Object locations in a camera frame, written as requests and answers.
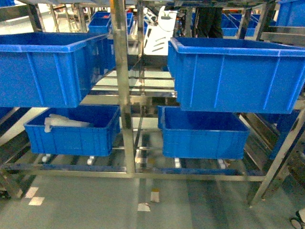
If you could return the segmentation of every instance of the white paper on floor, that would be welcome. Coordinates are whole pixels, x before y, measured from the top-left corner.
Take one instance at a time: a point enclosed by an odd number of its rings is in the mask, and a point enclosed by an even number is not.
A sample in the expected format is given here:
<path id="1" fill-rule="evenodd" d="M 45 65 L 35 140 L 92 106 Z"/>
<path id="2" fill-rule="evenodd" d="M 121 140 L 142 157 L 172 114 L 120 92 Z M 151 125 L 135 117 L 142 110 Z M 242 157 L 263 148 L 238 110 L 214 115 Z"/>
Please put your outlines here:
<path id="1" fill-rule="evenodd" d="M 151 202 L 160 203 L 159 189 L 153 188 L 151 192 Z"/>
<path id="2" fill-rule="evenodd" d="M 43 201 L 44 197 L 33 197 L 33 199 L 30 200 L 29 205 L 40 206 Z"/>
<path id="3" fill-rule="evenodd" d="M 37 190 L 38 187 L 30 187 L 27 194 L 25 194 L 25 198 L 33 198 Z"/>
<path id="4" fill-rule="evenodd" d="M 150 205 L 148 203 L 139 203 L 138 211 L 151 211 Z"/>

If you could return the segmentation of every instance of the white item in bin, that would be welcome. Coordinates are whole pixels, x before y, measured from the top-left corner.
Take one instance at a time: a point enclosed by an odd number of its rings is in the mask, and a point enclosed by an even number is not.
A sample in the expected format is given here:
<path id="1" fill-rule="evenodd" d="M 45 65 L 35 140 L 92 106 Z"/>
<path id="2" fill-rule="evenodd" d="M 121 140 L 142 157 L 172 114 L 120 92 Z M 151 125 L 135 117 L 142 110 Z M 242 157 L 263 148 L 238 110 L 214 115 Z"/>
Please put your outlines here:
<path id="1" fill-rule="evenodd" d="M 65 116 L 58 114 L 50 114 L 50 117 L 45 118 L 44 132 L 49 133 L 52 126 L 69 126 L 69 127 L 93 127 L 93 124 L 81 121 L 71 120 Z"/>

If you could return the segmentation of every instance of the chrome frame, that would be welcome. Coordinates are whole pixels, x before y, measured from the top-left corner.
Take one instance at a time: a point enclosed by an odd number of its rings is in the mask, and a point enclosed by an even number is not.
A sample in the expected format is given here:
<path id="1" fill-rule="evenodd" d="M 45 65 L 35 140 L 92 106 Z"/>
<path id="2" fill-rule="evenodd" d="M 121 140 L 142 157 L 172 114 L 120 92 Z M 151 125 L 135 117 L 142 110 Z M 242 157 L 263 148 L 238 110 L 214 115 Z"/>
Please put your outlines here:
<path id="1" fill-rule="evenodd" d="M 287 162 L 290 159 L 290 155 L 293 155 L 298 151 L 300 147 L 303 147 L 301 140 L 303 135 L 302 129 L 305 125 L 305 109 L 304 101 L 298 102 L 298 106 L 303 110 L 299 114 L 293 129 L 288 134 L 285 143 L 280 148 L 275 160 L 270 163 L 266 155 L 260 155 L 254 151 L 252 145 L 246 145 L 245 147 L 245 159 L 243 161 L 233 162 L 233 169 L 219 169 L 217 161 L 205 160 L 196 161 L 199 167 L 189 166 L 188 162 L 182 159 L 175 158 L 171 160 L 172 166 L 168 168 L 157 168 L 149 166 L 149 158 L 147 158 L 147 151 L 161 151 L 160 148 L 139 146 L 140 138 L 143 133 L 159 132 L 159 130 L 147 130 L 142 129 L 142 122 L 144 118 L 156 117 L 155 106 L 158 104 L 176 105 L 176 93 L 174 91 L 160 92 L 160 90 L 172 90 L 172 88 L 162 87 L 147 87 L 144 84 L 144 80 L 151 78 L 145 78 L 143 68 L 143 13 L 142 9 L 145 5 L 159 4 L 159 1 L 151 0 L 139 0 L 137 1 L 138 9 L 138 36 L 132 36 L 134 40 L 138 40 L 138 62 L 140 66 L 138 68 L 138 76 L 134 77 L 140 80 L 142 83 L 138 87 L 138 92 L 131 92 L 129 86 L 128 65 L 127 65 L 127 38 L 126 35 L 126 23 L 125 23 L 125 3 L 124 0 L 111 0 L 111 14 L 112 14 L 112 26 L 113 26 L 113 39 L 114 49 L 116 53 L 116 70 L 117 70 L 117 91 L 100 91 L 101 86 L 97 86 L 91 93 L 83 100 L 83 104 L 119 104 L 121 107 L 122 117 L 122 137 L 123 146 L 116 146 L 113 150 L 116 152 L 124 151 L 124 165 L 121 166 L 82 166 L 82 165 L 52 165 L 50 163 L 52 158 L 47 164 L 37 163 L 39 155 L 33 155 L 28 151 L 28 139 L 25 133 L 21 133 L 16 138 L 10 141 L 10 146 L 16 144 L 14 150 L 5 151 L 4 145 L 0 147 L 0 150 L 7 153 L 5 160 L 2 160 L 0 165 L 0 184 L 6 188 L 9 194 L 13 198 L 20 198 L 22 191 L 13 179 L 9 171 L 18 171 L 20 175 L 50 175 L 50 176 L 82 176 L 82 177 L 121 177 L 121 178 L 151 178 L 151 179 L 198 179 L 198 180 L 223 180 L 223 181 L 251 181 L 255 182 L 252 189 L 249 192 L 248 200 L 250 205 L 257 203 L 261 198 L 264 198 L 268 187 L 276 183 L 278 187 L 281 182 L 280 179 L 287 174 Z M 160 4 L 171 4 L 174 0 L 162 1 Z M 189 5 L 194 5 L 196 1 L 184 1 Z M 267 29 L 266 22 L 270 20 L 271 11 L 274 9 L 274 1 L 266 0 L 235 0 L 235 1 L 217 1 L 213 0 L 209 3 L 202 3 L 202 6 L 229 6 L 229 7 L 246 7 L 245 16 L 243 16 L 241 26 L 239 28 L 238 37 L 244 38 L 246 27 L 249 22 L 249 15 L 251 8 L 259 4 L 263 4 L 262 17 L 259 20 L 259 26 L 257 26 L 255 32 L 255 39 L 260 40 L 266 37 Z M 76 3 L 75 7 L 78 9 L 78 17 L 80 19 L 81 30 L 87 31 L 86 23 L 83 15 L 83 7 L 94 7 L 95 4 L 82 4 Z M 37 5 L 29 5 L 30 19 L 35 31 L 43 31 L 44 26 L 42 23 L 41 14 Z M 157 89 L 158 92 L 149 92 L 149 89 Z M 132 124 L 132 117 L 139 117 L 139 126 L 134 129 Z M 268 130 L 276 138 L 276 133 L 269 129 L 268 126 L 264 126 L 261 120 L 254 114 L 242 114 L 240 117 L 249 126 L 252 126 L 255 136 L 260 139 L 260 144 L 263 144 L 269 150 L 273 147 L 275 139 L 269 139 L 263 135 L 263 131 Z"/>

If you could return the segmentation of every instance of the white wheel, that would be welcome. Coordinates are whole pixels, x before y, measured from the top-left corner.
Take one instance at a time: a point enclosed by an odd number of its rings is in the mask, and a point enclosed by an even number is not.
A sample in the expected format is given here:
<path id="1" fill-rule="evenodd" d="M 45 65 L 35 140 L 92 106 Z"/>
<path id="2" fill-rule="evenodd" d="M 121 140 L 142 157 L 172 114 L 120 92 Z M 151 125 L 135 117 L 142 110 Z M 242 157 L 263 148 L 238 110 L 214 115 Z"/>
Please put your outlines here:
<path id="1" fill-rule="evenodd" d="M 42 162 L 43 163 L 46 163 L 48 161 L 49 157 L 48 156 L 43 156 L 42 158 Z"/>
<path id="2" fill-rule="evenodd" d="M 89 159 L 87 160 L 87 165 L 92 166 L 92 164 L 93 164 L 93 160 L 89 158 Z"/>
<path id="3" fill-rule="evenodd" d="M 290 222 L 295 229 L 303 229 L 302 222 L 298 218 L 292 218 Z"/>

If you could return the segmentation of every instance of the metal shelf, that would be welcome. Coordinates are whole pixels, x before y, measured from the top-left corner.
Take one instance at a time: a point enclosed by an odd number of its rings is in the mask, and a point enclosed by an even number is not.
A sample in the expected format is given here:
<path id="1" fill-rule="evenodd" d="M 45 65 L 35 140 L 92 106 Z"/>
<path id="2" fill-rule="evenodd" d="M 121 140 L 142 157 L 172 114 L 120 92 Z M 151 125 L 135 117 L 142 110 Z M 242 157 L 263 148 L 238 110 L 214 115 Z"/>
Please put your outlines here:
<path id="1" fill-rule="evenodd" d="M 37 0 L 24 1 L 31 4 L 47 3 L 53 1 Z M 156 105 L 177 105 L 176 92 L 171 87 L 148 87 L 145 81 L 151 80 L 144 76 L 143 55 L 143 8 L 145 5 L 173 5 L 173 6 L 213 6 L 213 7 L 242 7 L 246 8 L 238 32 L 238 38 L 243 39 L 248 26 L 251 7 L 259 4 L 263 7 L 255 39 L 266 36 L 268 20 L 271 11 L 275 7 L 274 1 L 265 0 L 212 0 L 206 1 L 126 1 L 126 4 L 137 4 L 138 10 L 138 36 L 126 35 L 125 3 L 123 0 L 102 1 L 94 0 L 92 3 L 75 3 L 79 9 L 78 16 L 83 31 L 86 31 L 82 7 L 95 7 L 110 5 L 112 14 L 114 49 L 117 56 L 116 71 L 118 86 L 114 91 L 101 90 L 105 86 L 96 86 L 83 100 L 83 104 L 119 104 L 121 107 L 122 131 L 117 138 L 113 153 L 109 157 L 98 158 L 93 166 L 85 165 L 85 157 L 54 156 L 48 163 L 42 164 L 42 155 L 34 155 L 28 150 L 28 139 L 25 133 L 13 138 L 8 145 L 0 147 L 5 152 L 0 165 L 0 183 L 7 189 L 13 198 L 19 198 L 22 191 L 9 172 L 18 172 L 21 175 L 52 175 L 52 176 L 86 176 L 86 177 L 123 177 L 123 178 L 152 178 L 152 179 L 199 179 L 199 180 L 226 180 L 226 181 L 251 181 L 259 182 L 249 192 L 250 205 L 255 204 L 270 190 L 273 181 L 282 175 L 289 156 L 293 155 L 300 147 L 305 136 L 301 130 L 305 123 L 305 100 L 297 103 L 302 112 L 297 118 L 294 129 L 289 133 L 283 146 L 274 161 L 268 160 L 268 153 L 276 141 L 276 132 L 265 126 L 254 114 L 243 114 L 244 122 L 251 127 L 251 135 L 245 146 L 243 160 L 230 162 L 226 169 L 220 169 L 217 160 L 179 159 L 166 158 L 162 155 L 160 142 L 161 132 L 158 129 L 144 129 L 142 122 L 145 118 L 156 118 Z M 29 13 L 35 31 L 43 31 L 41 15 L 37 5 L 29 5 Z M 285 31 L 286 29 L 270 28 L 268 32 Z M 136 59 L 136 76 L 129 77 L 128 73 L 128 39 L 138 42 L 139 54 Z M 138 79 L 141 86 L 130 87 L 129 79 Z M 140 118 L 139 125 L 135 129 L 132 117 Z M 5 150 L 5 147 L 15 146 L 13 150 Z"/>

